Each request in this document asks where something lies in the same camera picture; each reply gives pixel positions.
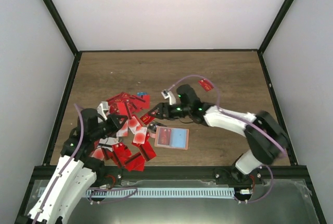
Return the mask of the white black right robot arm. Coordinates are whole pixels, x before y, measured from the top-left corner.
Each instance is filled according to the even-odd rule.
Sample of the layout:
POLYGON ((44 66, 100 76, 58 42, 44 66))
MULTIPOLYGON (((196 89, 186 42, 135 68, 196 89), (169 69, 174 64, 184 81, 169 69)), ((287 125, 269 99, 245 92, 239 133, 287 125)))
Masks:
POLYGON ((242 184, 250 173, 262 165, 271 165, 286 155, 289 138, 281 126, 266 111, 258 114, 239 113, 203 102, 188 84, 181 85, 173 95, 164 90, 166 102, 160 102, 148 115, 161 120, 178 120, 189 117, 194 123, 232 131, 246 138, 249 150, 231 166, 229 174, 235 183, 242 184))

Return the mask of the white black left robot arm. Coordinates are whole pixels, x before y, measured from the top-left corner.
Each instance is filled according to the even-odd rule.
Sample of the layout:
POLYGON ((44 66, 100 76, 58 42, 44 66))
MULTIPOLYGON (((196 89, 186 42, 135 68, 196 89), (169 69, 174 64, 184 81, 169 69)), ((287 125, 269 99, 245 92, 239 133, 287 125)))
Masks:
POLYGON ((104 116, 93 108, 76 110, 78 125, 63 144, 56 169, 26 223, 67 223, 86 190, 106 180, 104 162, 90 154, 96 141, 115 135, 128 117, 104 116))

